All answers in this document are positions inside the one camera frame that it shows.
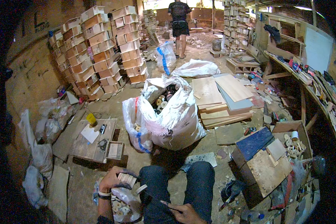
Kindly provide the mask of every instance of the plastic bottle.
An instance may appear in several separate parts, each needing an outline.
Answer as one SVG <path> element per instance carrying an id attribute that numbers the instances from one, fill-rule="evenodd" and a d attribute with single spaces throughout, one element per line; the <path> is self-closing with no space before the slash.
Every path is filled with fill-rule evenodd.
<path id="1" fill-rule="evenodd" d="M 240 216 L 241 219 L 249 222 L 258 222 L 264 219 L 265 214 L 262 211 L 245 210 Z"/>

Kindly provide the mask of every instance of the man in black shirt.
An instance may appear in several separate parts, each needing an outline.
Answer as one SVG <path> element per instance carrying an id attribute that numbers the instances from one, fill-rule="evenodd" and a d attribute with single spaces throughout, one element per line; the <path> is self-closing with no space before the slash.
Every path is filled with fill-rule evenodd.
<path id="1" fill-rule="evenodd" d="M 186 35 L 189 35 L 188 23 L 186 22 L 187 14 L 191 12 L 192 9 L 186 3 L 181 2 L 181 0 L 175 0 L 169 4 L 168 15 L 172 16 L 173 19 L 173 36 L 175 37 L 175 48 L 176 54 L 179 55 L 179 40 L 182 36 L 182 54 L 181 59 L 185 58 L 186 55 Z"/>

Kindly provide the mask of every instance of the blue stripe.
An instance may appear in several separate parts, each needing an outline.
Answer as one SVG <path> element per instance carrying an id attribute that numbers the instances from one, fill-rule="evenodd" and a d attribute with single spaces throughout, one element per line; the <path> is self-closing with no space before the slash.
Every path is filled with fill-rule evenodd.
<path id="1" fill-rule="evenodd" d="M 139 147 L 141 148 L 141 150 L 143 150 L 143 152 L 145 152 L 145 153 L 150 154 L 150 151 L 148 149 L 144 148 L 141 144 L 141 132 L 137 133 L 136 138 L 138 138 L 138 144 L 139 144 Z"/>
<path id="2" fill-rule="evenodd" d="M 167 75 L 170 75 L 169 69 L 167 68 L 167 61 L 166 61 L 166 57 L 164 56 L 162 50 L 160 49 L 160 47 L 157 47 L 157 51 L 158 53 L 163 56 L 162 62 L 163 62 L 163 68 L 164 71 L 166 72 Z"/>

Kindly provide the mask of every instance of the hand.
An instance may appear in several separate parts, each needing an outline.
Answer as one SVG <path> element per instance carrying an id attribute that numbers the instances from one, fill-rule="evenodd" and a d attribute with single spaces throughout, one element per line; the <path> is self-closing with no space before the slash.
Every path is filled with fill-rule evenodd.
<path id="1" fill-rule="evenodd" d="M 118 180 L 117 174 L 119 173 L 127 173 L 138 179 L 138 176 L 134 172 L 125 168 L 114 166 L 108 171 L 106 176 L 103 177 L 103 179 L 101 180 L 99 184 L 99 191 L 101 191 L 102 193 L 108 193 L 113 187 L 124 187 L 129 190 L 132 190 L 131 186 L 128 183 L 123 183 L 120 180 Z"/>
<path id="2" fill-rule="evenodd" d="M 178 222 L 184 224 L 207 224 L 207 222 L 201 219 L 199 215 L 194 211 L 194 208 L 191 204 L 174 205 L 166 201 L 161 201 L 161 203 L 167 205 L 169 208 L 172 208 L 170 209 L 170 211 L 174 214 L 175 219 Z"/>

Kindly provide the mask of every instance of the leg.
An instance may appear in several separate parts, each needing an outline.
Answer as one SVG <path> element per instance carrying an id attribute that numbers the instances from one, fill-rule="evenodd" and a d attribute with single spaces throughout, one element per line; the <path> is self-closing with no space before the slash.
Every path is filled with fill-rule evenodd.
<path id="1" fill-rule="evenodd" d="M 182 34 L 182 54 L 181 54 L 181 58 L 184 57 L 184 52 L 186 51 L 186 46 L 187 46 L 187 36 Z"/>
<path id="2" fill-rule="evenodd" d="M 140 170 L 139 176 L 141 186 L 144 184 L 148 186 L 139 195 L 144 206 L 144 223 L 177 223 L 173 214 L 160 202 L 163 200 L 170 203 L 166 170 L 160 166 L 146 166 Z"/>
<path id="3" fill-rule="evenodd" d="M 215 171 L 205 161 L 192 164 L 187 171 L 187 190 L 184 204 L 191 204 L 199 216 L 211 223 Z"/>
<path id="4" fill-rule="evenodd" d="M 179 40 L 181 39 L 180 36 L 175 37 L 175 49 L 176 49 L 176 54 L 179 55 Z"/>

